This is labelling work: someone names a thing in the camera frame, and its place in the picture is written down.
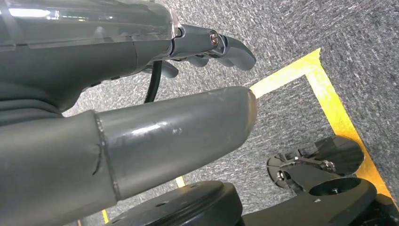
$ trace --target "bolt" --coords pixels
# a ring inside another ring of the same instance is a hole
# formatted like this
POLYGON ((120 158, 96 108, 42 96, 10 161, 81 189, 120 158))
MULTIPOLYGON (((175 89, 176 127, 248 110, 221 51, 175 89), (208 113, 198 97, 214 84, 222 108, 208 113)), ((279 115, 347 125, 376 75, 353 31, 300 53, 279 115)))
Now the bolt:
POLYGON ((219 45, 219 35, 216 32, 210 33, 211 43, 214 46, 219 45))
POLYGON ((277 172, 277 179, 278 180, 284 180, 285 176, 284 173, 282 171, 278 171, 277 172))

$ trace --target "gray cylindrical tube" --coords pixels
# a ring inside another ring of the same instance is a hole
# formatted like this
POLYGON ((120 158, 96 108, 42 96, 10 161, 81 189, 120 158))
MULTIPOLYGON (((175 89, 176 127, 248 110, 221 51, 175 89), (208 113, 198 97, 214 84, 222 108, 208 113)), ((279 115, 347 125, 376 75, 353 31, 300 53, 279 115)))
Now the gray cylindrical tube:
POLYGON ((256 120, 245 87, 98 114, 118 199, 188 173, 240 147, 256 120))
POLYGON ((0 127, 0 225, 63 225, 116 204, 94 117, 0 127))
POLYGON ((255 96, 232 87, 0 127, 0 225, 63 225, 238 148, 255 96))

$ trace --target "yellow tape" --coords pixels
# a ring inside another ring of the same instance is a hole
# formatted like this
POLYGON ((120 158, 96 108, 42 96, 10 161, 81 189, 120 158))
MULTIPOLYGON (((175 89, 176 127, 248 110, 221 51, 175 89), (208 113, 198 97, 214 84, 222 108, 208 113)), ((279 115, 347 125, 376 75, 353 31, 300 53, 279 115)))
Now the yellow tape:
POLYGON ((291 81, 306 75, 321 108, 336 135, 356 141, 364 152, 365 160, 356 173, 359 178, 374 184, 377 192, 392 198, 388 188, 375 167, 366 147, 346 113, 320 62, 320 49, 302 57, 283 69, 262 79, 251 87, 256 98, 278 89, 291 81))
POLYGON ((176 183, 178 187, 184 187, 186 186, 186 183, 184 182, 184 179, 182 176, 176 178, 176 183))
POLYGON ((108 219, 107 211, 106 211, 106 210, 103 210, 102 213, 103 213, 104 222, 105 222, 105 223, 108 223, 110 220, 108 219))

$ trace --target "black cable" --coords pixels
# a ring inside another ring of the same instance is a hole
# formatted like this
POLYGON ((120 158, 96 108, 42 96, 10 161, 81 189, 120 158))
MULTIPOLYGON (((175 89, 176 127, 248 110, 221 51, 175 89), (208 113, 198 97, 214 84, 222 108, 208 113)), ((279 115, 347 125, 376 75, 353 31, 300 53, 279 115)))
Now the black cable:
POLYGON ((150 86, 148 87, 147 97, 145 98, 144 103, 154 102, 158 92, 158 87, 160 86, 161 72, 162 61, 155 61, 152 65, 150 86))

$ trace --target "black circular plate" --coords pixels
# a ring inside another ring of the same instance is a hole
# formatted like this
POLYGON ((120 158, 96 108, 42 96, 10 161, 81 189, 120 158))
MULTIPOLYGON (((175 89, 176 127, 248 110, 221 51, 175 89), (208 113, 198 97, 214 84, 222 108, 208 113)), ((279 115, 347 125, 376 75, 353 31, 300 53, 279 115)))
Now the black circular plate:
POLYGON ((133 207, 106 226, 233 226, 241 214, 233 184, 203 181, 133 207))

